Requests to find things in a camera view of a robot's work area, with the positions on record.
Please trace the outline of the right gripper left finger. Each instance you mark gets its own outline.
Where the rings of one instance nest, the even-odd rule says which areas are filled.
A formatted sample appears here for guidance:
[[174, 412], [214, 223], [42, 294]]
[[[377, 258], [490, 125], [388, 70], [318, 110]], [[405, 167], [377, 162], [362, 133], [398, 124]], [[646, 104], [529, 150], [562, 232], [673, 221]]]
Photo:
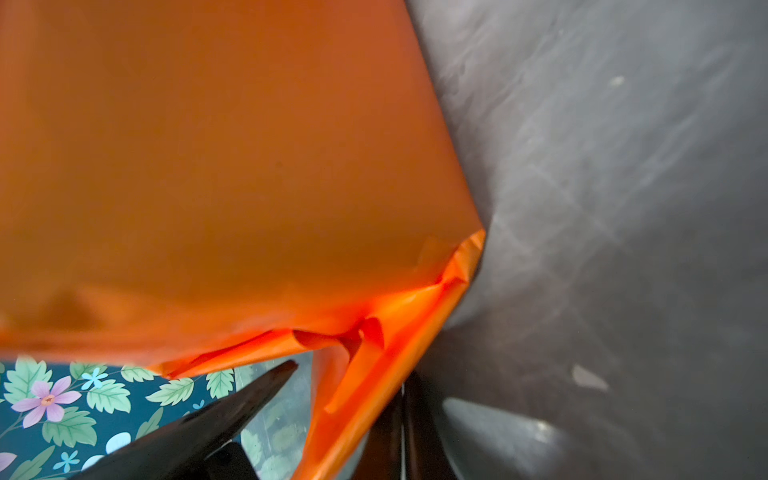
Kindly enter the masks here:
[[398, 391], [368, 432], [352, 480], [400, 480], [403, 399]]

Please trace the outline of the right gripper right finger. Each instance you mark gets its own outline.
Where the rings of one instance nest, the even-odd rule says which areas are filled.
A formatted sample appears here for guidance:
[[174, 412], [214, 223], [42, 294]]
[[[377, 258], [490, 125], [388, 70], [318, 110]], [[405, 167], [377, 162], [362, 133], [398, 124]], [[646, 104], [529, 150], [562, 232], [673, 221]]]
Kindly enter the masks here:
[[457, 480], [448, 460], [419, 377], [412, 373], [403, 387], [405, 478]]

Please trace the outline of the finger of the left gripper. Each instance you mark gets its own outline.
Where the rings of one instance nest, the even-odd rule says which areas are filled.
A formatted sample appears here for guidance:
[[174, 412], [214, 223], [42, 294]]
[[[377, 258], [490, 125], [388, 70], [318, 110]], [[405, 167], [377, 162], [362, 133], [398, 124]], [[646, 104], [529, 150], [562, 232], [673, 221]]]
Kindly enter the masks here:
[[76, 474], [80, 480], [256, 479], [235, 441], [297, 370], [288, 360], [244, 389], [159, 428]]

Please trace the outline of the yellow orange wrapping paper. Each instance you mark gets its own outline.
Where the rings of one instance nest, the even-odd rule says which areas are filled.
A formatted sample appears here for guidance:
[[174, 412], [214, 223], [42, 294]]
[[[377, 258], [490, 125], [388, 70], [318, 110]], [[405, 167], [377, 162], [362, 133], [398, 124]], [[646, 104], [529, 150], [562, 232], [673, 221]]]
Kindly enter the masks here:
[[178, 379], [313, 352], [333, 478], [485, 230], [402, 1], [5, 1], [1, 353]]

